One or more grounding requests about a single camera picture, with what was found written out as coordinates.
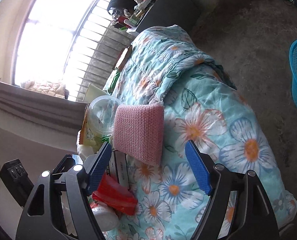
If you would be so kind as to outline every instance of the metal bolt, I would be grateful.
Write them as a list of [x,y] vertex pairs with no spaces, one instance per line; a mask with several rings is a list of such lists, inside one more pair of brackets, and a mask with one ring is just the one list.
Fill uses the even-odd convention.
[[83,165],[77,164],[73,167],[74,171],[80,171],[83,168]]
[[218,164],[215,165],[215,168],[216,168],[218,171],[223,171],[223,170],[224,170],[224,165],[218,163]]
[[47,177],[48,175],[50,174],[50,172],[49,171],[43,171],[42,172],[42,177]]
[[256,175],[255,171],[252,171],[252,170],[249,170],[247,174],[250,175],[251,177],[255,177]]

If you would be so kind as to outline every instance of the curtain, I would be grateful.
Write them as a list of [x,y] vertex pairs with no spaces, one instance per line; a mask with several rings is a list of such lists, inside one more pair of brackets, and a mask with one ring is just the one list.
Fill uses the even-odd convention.
[[68,101],[0,82],[0,109],[14,116],[77,135],[85,103]]

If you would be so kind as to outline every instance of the floral blanket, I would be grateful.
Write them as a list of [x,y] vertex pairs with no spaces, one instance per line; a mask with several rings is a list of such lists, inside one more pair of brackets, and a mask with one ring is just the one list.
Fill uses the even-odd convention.
[[[284,189],[273,152],[252,109],[213,58],[195,47],[180,27],[153,27],[132,43],[133,53],[113,96],[125,104],[165,106],[161,165],[128,156],[131,190],[138,199],[134,216],[123,215],[114,240],[188,240],[209,197],[197,185],[184,145],[199,150],[231,171],[254,170],[273,206],[278,226],[289,223],[297,201]],[[226,236],[234,211],[230,196],[219,238]]]

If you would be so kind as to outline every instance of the clear plastic container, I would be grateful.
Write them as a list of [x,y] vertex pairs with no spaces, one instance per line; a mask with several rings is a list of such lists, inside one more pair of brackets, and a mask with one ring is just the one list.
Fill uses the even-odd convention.
[[112,96],[100,96],[92,101],[87,111],[87,123],[93,133],[113,134],[116,109],[122,102]]

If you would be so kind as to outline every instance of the plastic bag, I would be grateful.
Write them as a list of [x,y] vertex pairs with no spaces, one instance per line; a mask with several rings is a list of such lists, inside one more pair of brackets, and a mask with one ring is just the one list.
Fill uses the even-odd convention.
[[135,213],[137,199],[127,188],[121,186],[107,174],[104,174],[98,190],[92,193],[92,198],[102,201],[129,216]]

